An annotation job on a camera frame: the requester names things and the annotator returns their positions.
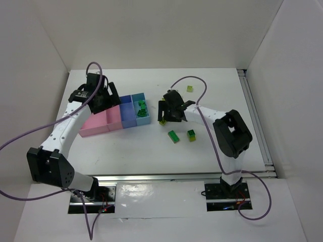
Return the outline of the lime long lego brick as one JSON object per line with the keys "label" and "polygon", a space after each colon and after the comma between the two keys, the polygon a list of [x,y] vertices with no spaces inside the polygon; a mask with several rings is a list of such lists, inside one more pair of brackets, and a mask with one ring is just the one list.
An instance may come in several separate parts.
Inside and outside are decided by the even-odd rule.
{"label": "lime long lego brick", "polygon": [[166,123],[167,123],[167,121],[166,121],[166,120],[161,120],[161,121],[159,121],[159,124],[160,124],[160,125],[162,125],[162,126],[164,126]]}

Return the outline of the green long lego brick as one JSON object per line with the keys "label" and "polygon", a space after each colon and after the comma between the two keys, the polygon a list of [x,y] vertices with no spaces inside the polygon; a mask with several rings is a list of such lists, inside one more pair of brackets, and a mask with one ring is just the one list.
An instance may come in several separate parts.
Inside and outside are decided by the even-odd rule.
{"label": "green long lego brick", "polygon": [[168,132],[168,136],[172,140],[174,144],[178,143],[180,141],[179,137],[177,136],[176,132],[171,130]]}

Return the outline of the lime green lego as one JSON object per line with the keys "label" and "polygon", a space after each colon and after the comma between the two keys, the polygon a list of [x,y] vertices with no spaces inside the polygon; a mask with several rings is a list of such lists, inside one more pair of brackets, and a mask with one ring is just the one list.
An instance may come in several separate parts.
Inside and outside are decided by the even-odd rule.
{"label": "lime green lego", "polygon": [[190,142],[193,142],[196,140],[196,134],[194,130],[188,130],[187,131],[187,137],[189,139]]}

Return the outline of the dark green square lego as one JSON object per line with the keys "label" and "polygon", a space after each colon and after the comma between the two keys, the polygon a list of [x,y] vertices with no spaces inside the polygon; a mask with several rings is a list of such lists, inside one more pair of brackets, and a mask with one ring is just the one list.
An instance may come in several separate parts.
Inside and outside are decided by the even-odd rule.
{"label": "dark green square lego", "polygon": [[139,101],[138,101],[138,105],[139,105],[139,106],[141,106],[141,105],[143,105],[143,104],[145,104],[145,102],[144,102],[143,100],[139,100]]}

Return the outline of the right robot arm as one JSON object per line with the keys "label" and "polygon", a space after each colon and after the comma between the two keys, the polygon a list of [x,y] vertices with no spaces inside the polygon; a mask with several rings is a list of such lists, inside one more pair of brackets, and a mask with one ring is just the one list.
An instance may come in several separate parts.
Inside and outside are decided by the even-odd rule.
{"label": "right robot arm", "polygon": [[203,107],[192,100],[184,101],[176,90],[168,90],[158,102],[158,120],[194,122],[206,127],[212,140],[222,176],[221,189],[232,194],[242,184],[242,162],[253,139],[245,121],[237,110],[218,111]]}

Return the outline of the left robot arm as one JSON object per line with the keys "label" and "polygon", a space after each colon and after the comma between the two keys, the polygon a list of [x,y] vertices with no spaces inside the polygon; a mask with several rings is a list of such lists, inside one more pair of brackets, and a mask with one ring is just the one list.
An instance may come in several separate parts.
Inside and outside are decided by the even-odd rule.
{"label": "left robot arm", "polygon": [[38,148],[28,150],[26,156],[33,181],[79,191],[89,200],[96,199],[99,193],[105,191],[99,186],[98,179],[76,172],[68,156],[87,119],[120,103],[113,82],[109,82],[104,75],[88,73],[86,83],[70,95],[64,120]]}

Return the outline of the pink container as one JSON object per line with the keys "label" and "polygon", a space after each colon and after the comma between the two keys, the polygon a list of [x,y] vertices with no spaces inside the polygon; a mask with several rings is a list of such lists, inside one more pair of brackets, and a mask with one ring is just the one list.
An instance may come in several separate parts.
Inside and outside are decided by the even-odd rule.
{"label": "pink container", "polygon": [[79,131],[81,137],[89,137],[123,129],[120,106],[92,114]]}

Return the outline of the purple blue container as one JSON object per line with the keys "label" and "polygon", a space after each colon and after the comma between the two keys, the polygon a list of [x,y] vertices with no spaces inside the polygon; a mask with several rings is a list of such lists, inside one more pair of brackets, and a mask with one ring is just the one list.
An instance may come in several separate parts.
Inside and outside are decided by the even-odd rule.
{"label": "purple blue container", "polygon": [[131,95],[121,96],[120,100],[120,113],[123,128],[127,129],[137,126]]}

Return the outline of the light blue container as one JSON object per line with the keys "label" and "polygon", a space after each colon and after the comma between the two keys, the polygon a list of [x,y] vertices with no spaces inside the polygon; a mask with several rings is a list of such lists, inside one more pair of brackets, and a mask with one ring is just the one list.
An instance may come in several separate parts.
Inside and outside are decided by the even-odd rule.
{"label": "light blue container", "polygon": [[132,94],[131,98],[134,106],[137,126],[150,124],[150,112],[148,110],[148,103],[144,93]]}

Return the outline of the aluminium rail right side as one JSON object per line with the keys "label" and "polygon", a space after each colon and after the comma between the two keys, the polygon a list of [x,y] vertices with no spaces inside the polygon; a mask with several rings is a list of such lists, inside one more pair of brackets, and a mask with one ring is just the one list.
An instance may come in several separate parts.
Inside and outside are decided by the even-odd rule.
{"label": "aluminium rail right side", "polygon": [[254,103],[254,99],[251,93],[251,89],[248,84],[248,80],[246,78],[246,70],[244,69],[237,69],[238,77],[243,89],[243,93],[247,102],[247,106],[249,109],[249,113],[251,115],[251,120],[255,129],[255,134],[260,146],[260,151],[264,160],[265,166],[271,165],[273,166],[273,161],[268,149],[267,142],[264,137],[264,132],[262,130],[260,119],[256,110],[256,106]]}

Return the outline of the aluminium rail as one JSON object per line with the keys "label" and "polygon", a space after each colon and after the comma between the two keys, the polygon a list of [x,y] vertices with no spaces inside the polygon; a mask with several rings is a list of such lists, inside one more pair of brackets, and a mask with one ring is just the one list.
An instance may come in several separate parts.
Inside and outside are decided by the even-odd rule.
{"label": "aluminium rail", "polygon": [[273,166],[273,161],[268,149],[267,142],[264,137],[264,132],[262,130],[260,119],[256,110],[256,106],[254,103],[254,99],[251,93],[251,89],[248,84],[248,80],[246,78],[246,70],[244,69],[237,69],[238,77],[243,89],[243,93],[247,102],[247,106],[249,109],[249,113],[251,115],[251,120],[255,129],[255,134],[260,146],[260,151],[264,160],[265,166],[271,165]]}
{"label": "aluminium rail", "polygon": [[117,182],[162,182],[185,180],[215,180],[221,177],[220,173],[183,173],[183,174],[140,174],[140,175],[96,175],[100,183]]}

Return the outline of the aluminium rail front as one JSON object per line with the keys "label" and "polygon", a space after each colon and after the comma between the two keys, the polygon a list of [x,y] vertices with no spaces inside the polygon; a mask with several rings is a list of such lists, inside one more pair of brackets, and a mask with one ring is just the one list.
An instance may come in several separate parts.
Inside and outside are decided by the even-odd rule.
{"label": "aluminium rail front", "polygon": [[215,180],[221,177],[220,173],[183,173],[183,174],[140,174],[140,175],[96,175],[100,183],[117,182],[162,182],[185,180]]}

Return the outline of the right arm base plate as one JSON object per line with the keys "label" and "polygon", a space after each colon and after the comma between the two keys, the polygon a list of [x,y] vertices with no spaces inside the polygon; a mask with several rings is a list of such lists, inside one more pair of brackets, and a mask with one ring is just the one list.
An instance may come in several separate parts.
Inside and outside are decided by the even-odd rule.
{"label": "right arm base plate", "polygon": [[252,203],[247,183],[227,194],[223,191],[220,184],[211,183],[204,185],[204,191],[201,195],[206,198],[206,208],[211,211],[234,211],[238,210],[241,205],[241,210],[252,210]]}

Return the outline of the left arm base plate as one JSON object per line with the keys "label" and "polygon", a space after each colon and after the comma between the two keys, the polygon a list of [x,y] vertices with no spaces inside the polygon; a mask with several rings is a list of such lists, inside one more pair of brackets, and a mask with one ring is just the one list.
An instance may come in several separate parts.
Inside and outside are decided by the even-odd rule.
{"label": "left arm base plate", "polygon": [[[82,192],[80,194],[83,197],[86,212],[88,214],[109,214],[115,212],[115,200],[116,200],[116,184],[108,184],[107,186],[100,187],[95,198],[88,198]],[[70,196],[68,214],[84,214],[82,199],[73,192]]]}

